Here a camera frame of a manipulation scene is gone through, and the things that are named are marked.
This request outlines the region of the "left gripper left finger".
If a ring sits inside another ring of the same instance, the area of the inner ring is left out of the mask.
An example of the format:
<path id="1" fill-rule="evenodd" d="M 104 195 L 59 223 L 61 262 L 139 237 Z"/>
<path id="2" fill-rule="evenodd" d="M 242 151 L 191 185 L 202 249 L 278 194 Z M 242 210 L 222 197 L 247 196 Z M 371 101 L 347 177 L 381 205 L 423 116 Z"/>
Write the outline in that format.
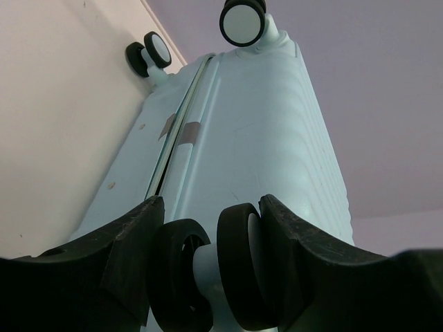
<path id="1" fill-rule="evenodd" d="M 38 257 L 1 259 L 2 331 L 140 331 L 147 260 L 165 208 L 152 196 Z"/>

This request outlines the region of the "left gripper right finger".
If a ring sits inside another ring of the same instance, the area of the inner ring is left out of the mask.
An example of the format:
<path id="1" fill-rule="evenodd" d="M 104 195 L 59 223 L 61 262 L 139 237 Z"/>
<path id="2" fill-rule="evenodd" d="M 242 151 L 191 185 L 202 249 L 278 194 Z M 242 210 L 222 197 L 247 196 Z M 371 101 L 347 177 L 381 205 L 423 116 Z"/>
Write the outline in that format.
<path id="1" fill-rule="evenodd" d="M 260 199 L 279 331 L 441 331 L 442 251 L 368 252 Z"/>

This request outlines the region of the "light blue hardshell suitcase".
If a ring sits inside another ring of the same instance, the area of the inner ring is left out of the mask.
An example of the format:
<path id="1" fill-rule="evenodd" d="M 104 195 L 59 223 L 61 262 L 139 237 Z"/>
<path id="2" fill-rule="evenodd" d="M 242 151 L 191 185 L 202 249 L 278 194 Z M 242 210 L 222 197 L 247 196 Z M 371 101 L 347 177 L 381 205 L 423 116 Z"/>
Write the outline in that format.
<path id="1" fill-rule="evenodd" d="M 199 258 L 214 264 L 220 212 L 265 194 L 334 237 L 352 243 L 347 190 L 302 53 L 263 1 L 227 1 L 219 28 L 233 45 L 168 74 L 172 56 L 156 32 L 125 56 L 154 89 L 86 214 L 79 238 L 150 196 L 164 221 L 199 222 L 210 240 Z"/>

